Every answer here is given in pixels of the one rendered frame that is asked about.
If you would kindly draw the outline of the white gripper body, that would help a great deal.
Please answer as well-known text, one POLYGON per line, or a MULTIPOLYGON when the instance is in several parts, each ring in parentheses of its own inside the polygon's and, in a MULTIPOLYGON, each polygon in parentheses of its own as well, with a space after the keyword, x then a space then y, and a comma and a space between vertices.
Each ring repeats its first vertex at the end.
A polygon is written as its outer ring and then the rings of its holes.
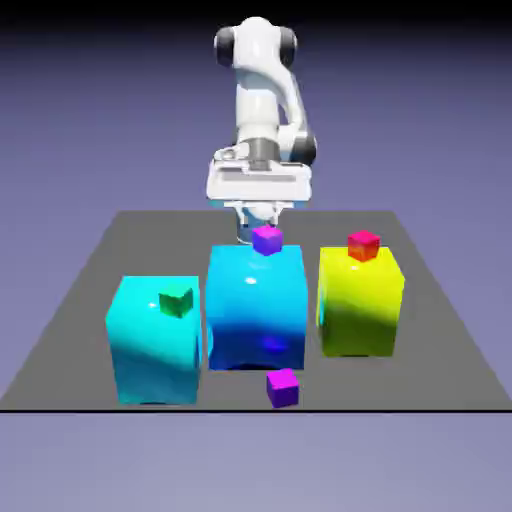
POLYGON ((218 206, 306 203, 312 196, 311 179, 311 168, 303 164, 271 161, 269 171, 254 171, 247 160, 212 160, 206 196, 218 206))

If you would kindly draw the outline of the small purple cube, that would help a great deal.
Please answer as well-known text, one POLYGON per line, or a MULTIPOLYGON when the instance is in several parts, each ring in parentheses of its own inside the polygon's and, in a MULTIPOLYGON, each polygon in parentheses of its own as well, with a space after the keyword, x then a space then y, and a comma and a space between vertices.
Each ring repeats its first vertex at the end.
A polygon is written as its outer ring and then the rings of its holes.
POLYGON ((290 368, 269 371, 266 374, 266 390, 273 408, 299 403, 300 383, 290 368))
POLYGON ((252 230, 252 247, 264 256, 270 256, 282 250, 283 233, 272 225, 262 225, 252 230))

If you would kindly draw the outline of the small red cube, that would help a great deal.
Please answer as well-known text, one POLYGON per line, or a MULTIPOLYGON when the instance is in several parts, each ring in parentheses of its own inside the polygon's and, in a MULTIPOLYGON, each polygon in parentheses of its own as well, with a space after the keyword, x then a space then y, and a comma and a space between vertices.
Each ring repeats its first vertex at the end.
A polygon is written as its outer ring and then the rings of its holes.
POLYGON ((347 253, 351 258, 366 262, 377 257, 381 237, 367 230, 361 230, 347 237, 347 253))

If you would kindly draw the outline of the small green cube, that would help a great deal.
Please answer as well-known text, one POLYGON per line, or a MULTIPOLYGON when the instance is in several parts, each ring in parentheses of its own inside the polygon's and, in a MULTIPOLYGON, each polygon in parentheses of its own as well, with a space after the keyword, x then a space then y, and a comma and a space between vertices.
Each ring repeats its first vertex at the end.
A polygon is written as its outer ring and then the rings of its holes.
POLYGON ((175 318, 183 318, 193 308, 193 290, 187 284, 170 283, 159 293, 160 312, 175 318))

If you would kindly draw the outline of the large blue box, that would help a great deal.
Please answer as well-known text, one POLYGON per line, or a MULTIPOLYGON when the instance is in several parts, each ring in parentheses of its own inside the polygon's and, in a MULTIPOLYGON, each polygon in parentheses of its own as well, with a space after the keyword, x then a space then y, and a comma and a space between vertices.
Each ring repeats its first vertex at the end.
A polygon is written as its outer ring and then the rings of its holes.
POLYGON ((264 256, 248 245, 213 246, 205 313, 211 370, 302 370, 308 284, 301 247, 264 256))

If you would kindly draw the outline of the large yellow box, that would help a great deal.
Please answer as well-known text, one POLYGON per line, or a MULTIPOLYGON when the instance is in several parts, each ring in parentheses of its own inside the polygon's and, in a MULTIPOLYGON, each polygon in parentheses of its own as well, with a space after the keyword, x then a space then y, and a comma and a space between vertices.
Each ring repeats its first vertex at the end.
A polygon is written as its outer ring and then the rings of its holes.
POLYGON ((361 262, 346 247, 322 247, 316 326, 326 357, 393 355, 405 277, 388 247, 361 262))

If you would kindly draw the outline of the large cyan box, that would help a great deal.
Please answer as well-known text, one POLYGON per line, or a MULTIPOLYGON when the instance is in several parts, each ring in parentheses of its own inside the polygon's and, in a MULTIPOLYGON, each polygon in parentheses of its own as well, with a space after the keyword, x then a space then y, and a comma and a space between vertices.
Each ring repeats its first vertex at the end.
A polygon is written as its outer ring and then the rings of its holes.
POLYGON ((105 327, 121 404, 196 402, 202 359, 197 276, 123 276, 105 327), (170 283, 192 287, 193 308, 183 318, 160 312, 158 293, 170 283))

